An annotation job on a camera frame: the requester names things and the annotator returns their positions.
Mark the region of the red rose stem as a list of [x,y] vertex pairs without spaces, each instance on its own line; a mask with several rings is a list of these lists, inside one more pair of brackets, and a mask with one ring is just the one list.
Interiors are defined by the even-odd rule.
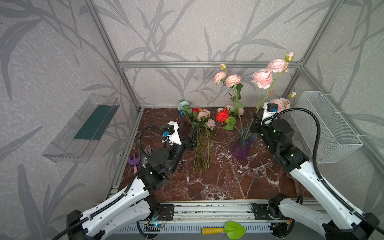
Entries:
[[230,114],[230,112],[227,109],[222,109],[221,111],[218,112],[216,116],[216,120],[220,124],[225,124],[224,129],[227,131],[234,131],[236,130],[240,136],[243,138],[244,133],[242,129],[239,129],[237,127],[237,120],[236,118]]

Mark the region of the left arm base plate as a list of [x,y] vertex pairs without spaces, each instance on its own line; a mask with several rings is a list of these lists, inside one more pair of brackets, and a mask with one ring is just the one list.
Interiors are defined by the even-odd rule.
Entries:
[[149,219],[151,221],[172,221],[175,213],[175,205],[161,204],[158,209],[151,213]]

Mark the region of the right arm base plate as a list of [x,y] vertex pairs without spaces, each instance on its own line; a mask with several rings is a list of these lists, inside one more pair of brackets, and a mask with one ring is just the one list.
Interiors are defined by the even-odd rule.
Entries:
[[251,203],[251,211],[254,214],[255,220],[282,221],[291,224],[292,219],[282,215],[279,208],[270,204]]

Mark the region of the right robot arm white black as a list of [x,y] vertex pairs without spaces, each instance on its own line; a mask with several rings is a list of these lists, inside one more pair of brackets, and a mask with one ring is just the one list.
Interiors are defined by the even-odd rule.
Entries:
[[321,127],[317,117],[313,156],[309,158],[292,144],[295,133],[291,125],[279,119],[278,113],[268,112],[267,116],[255,113],[251,132],[258,133],[268,147],[273,159],[294,179],[301,183],[324,208],[317,212],[283,194],[269,200],[269,214],[272,218],[290,218],[320,234],[326,240],[367,240],[373,232],[383,234],[380,220],[372,213],[364,213],[337,191],[320,173],[317,165],[317,150]]

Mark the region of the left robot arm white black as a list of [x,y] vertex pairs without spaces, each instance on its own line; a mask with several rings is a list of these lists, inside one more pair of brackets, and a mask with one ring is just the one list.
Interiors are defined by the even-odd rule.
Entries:
[[155,150],[121,191],[87,211],[68,214],[65,235],[70,240],[105,240],[123,227],[160,213],[161,205],[153,194],[176,171],[184,151],[197,146],[198,130],[193,128],[186,140],[179,138],[177,130],[164,139],[170,148]]

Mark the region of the purple ribbed glass vase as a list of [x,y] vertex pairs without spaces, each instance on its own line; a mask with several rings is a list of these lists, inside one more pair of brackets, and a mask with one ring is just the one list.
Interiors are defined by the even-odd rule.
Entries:
[[250,155],[251,144],[256,141],[257,134],[252,133],[249,128],[242,128],[238,132],[238,140],[232,149],[232,154],[238,161],[246,160]]

